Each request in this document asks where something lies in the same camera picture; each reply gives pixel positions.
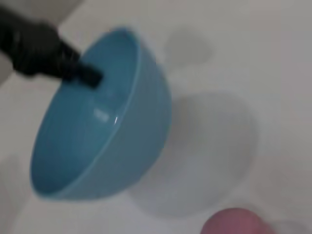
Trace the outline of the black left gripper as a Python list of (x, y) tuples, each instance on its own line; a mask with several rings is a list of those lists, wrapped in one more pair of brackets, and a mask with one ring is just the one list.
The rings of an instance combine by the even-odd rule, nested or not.
[(97, 87), (103, 78), (97, 69), (78, 63), (79, 52), (60, 38), (53, 25), (4, 5), (0, 7), (0, 51), (11, 60), (15, 71), (26, 76), (71, 79), (74, 74), (89, 87)]

